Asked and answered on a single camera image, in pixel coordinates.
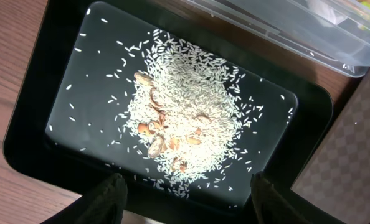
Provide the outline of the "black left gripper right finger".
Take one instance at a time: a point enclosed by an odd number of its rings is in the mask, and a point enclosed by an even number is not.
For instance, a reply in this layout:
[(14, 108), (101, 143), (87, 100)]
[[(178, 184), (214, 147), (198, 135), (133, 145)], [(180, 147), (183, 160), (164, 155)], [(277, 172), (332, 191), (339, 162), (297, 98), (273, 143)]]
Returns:
[(319, 222), (305, 218), (275, 189), (263, 172), (252, 174), (250, 189), (258, 224), (339, 223), (333, 219)]

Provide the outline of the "white tissue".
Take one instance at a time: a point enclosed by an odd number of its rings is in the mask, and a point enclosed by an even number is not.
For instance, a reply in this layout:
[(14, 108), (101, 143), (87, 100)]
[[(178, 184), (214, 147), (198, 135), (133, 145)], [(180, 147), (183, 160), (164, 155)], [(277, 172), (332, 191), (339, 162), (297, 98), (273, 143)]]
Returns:
[(307, 0), (307, 5), (310, 11), (316, 14), (318, 22), (324, 27), (333, 27), (348, 18), (321, 0)]

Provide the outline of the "rice and peanut shell waste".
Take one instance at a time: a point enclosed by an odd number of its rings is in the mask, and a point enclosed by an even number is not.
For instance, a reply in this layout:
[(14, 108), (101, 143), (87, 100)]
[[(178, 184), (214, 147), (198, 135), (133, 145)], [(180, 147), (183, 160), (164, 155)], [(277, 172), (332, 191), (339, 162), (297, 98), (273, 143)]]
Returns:
[(290, 91), (97, 2), (45, 133), (175, 196), (234, 202), (248, 197), (297, 106)]

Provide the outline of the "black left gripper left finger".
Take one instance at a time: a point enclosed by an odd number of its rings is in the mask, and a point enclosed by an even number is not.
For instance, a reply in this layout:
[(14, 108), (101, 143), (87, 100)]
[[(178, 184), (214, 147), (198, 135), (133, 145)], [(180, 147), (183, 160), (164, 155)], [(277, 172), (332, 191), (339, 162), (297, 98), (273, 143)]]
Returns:
[(42, 224), (120, 224), (127, 195), (123, 176), (112, 174)]

